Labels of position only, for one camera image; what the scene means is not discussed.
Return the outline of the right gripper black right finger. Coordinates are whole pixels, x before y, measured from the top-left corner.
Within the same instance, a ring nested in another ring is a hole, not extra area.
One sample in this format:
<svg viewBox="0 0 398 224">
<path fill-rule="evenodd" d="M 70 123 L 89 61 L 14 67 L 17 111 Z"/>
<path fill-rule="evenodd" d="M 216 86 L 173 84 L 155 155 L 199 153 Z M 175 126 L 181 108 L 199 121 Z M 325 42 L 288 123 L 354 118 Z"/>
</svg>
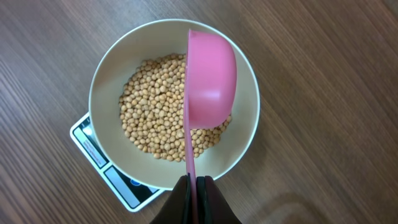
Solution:
<svg viewBox="0 0 398 224">
<path fill-rule="evenodd" d="M 197 177 L 199 224 L 242 224 L 210 176 Z"/>
</svg>

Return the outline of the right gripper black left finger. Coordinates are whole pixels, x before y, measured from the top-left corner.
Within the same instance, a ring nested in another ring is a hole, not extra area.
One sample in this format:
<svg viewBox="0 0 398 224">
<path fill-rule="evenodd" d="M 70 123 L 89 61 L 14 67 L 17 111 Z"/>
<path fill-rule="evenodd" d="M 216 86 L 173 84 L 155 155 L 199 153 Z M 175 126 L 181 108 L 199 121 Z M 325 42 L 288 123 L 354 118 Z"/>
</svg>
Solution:
<svg viewBox="0 0 398 224">
<path fill-rule="evenodd" d="M 190 175 L 183 175 L 150 224 L 192 224 L 191 194 Z"/>
</svg>

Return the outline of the pink plastic measuring scoop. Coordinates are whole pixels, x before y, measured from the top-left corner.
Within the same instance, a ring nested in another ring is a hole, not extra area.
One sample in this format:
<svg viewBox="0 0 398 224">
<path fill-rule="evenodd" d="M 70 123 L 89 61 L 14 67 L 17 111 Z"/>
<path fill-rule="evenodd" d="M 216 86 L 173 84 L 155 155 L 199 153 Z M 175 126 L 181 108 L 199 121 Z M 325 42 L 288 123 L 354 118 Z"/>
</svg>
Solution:
<svg viewBox="0 0 398 224">
<path fill-rule="evenodd" d="M 190 130 L 215 128 L 227 119 L 234 102 L 236 82 L 236 58 L 231 44 L 220 35 L 188 31 L 183 128 L 193 223 L 198 223 L 198 206 Z"/>
</svg>

